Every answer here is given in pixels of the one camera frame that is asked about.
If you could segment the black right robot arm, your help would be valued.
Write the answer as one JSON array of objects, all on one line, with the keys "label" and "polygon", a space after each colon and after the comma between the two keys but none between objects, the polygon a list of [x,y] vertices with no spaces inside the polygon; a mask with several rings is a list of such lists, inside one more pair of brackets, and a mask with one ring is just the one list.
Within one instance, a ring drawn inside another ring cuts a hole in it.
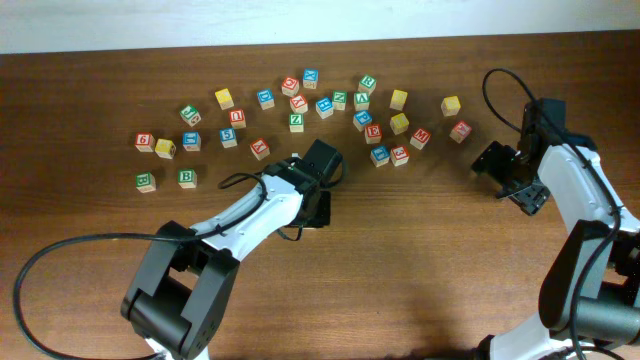
[{"label": "black right robot arm", "polygon": [[594,142],[565,127],[566,105],[541,98],[524,108],[520,140],[492,142],[472,169],[486,173],[527,215],[553,199],[568,238],[538,296],[538,310],[509,332],[487,336],[477,359],[562,359],[639,343],[639,221],[600,165]]}]

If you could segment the red A block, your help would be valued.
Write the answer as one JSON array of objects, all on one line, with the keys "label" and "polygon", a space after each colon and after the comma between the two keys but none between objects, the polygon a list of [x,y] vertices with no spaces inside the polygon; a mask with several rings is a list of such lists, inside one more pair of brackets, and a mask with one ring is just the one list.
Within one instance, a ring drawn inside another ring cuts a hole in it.
[{"label": "red A block", "polygon": [[472,127],[464,121],[459,121],[450,131],[449,137],[456,143],[462,143],[471,133]]}]

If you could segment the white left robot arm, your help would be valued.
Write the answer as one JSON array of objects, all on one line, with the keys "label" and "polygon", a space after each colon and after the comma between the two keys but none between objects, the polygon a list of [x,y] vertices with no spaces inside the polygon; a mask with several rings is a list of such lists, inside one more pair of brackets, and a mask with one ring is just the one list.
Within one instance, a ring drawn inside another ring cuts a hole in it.
[{"label": "white left robot arm", "polygon": [[226,188],[256,185],[220,214],[191,227],[171,221],[157,232],[127,290],[121,314],[156,359],[205,359],[224,316],[241,261],[269,235],[303,232],[330,222],[332,187],[342,154],[315,140],[253,174],[237,173]]}]

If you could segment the green R block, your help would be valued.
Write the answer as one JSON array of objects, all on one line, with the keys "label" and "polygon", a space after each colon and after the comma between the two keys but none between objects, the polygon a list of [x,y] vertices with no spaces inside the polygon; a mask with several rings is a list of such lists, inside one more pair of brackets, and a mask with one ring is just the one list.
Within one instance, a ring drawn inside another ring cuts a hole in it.
[{"label": "green R block", "polygon": [[374,77],[368,74],[365,74],[358,83],[358,91],[361,93],[367,93],[368,95],[371,95],[375,90],[376,85],[377,85],[377,80]]}]

